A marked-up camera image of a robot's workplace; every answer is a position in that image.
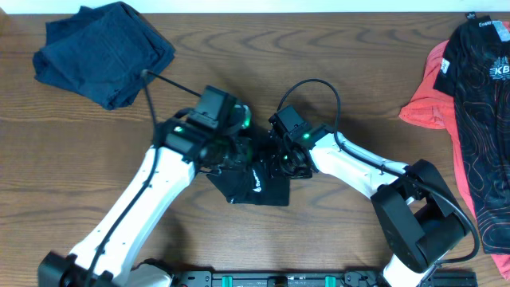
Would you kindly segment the plain black t-shirt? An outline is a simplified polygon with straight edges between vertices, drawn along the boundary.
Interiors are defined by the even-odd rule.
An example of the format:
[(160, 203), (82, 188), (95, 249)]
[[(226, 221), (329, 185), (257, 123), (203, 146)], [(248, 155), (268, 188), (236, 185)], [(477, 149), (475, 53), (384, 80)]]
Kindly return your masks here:
[(208, 175), (208, 180), (230, 204), (288, 206), (290, 180), (269, 174), (271, 155), (277, 149), (269, 131), (253, 125), (241, 132), (241, 136), (250, 138), (253, 147), (251, 163), (240, 171), (224, 170), (220, 175)]

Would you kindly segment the navy blue garment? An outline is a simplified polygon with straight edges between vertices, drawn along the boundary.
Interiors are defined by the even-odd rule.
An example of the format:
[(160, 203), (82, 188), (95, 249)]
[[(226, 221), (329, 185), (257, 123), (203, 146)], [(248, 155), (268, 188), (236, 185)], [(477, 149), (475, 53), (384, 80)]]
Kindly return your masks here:
[(113, 110), (131, 105), (143, 88), (141, 72), (162, 72), (175, 48), (125, 2), (82, 6), (48, 22), (45, 45), (33, 55), (35, 79)]

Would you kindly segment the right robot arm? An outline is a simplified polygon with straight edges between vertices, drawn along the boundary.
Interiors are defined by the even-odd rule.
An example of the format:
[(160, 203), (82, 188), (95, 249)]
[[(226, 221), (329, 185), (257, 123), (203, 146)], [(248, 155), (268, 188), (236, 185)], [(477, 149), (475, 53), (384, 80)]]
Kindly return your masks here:
[(406, 164), (353, 144), (322, 124), (273, 124), (278, 146), (272, 171), (290, 178), (331, 175), (369, 198), (393, 255), (382, 271), (388, 286), (424, 285), (446, 254), (476, 233), (437, 168), (424, 159)]

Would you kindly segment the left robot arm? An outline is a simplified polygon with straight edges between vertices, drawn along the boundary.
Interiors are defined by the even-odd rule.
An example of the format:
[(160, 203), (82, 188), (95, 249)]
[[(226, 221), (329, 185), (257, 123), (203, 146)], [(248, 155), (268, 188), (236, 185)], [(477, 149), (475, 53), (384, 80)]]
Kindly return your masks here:
[(111, 210), (63, 257), (48, 253), (37, 269), (40, 286), (170, 286), (157, 261), (135, 260), (167, 208), (205, 167), (220, 173), (245, 167), (238, 133), (251, 124), (244, 104), (223, 111), (186, 108), (155, 124), (153, 144)]

